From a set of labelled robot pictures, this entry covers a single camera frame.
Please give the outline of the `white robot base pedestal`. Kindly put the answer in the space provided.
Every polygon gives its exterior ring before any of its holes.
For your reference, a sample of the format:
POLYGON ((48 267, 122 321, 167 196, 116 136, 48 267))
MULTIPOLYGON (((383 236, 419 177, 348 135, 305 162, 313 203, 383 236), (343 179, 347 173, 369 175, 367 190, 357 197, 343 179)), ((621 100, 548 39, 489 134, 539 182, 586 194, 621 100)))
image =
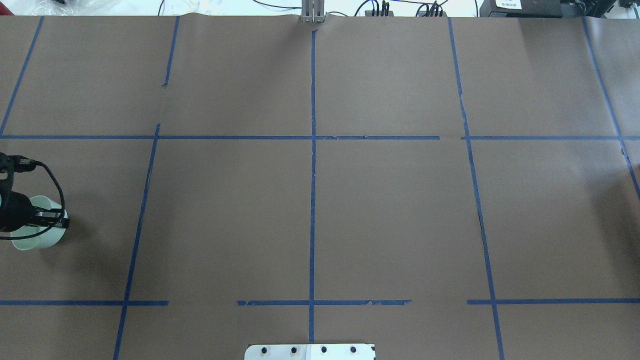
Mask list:
POLYGON ((253 344, 247 347, 245 360, 375 360, 374 344, 309 343, 253 344))

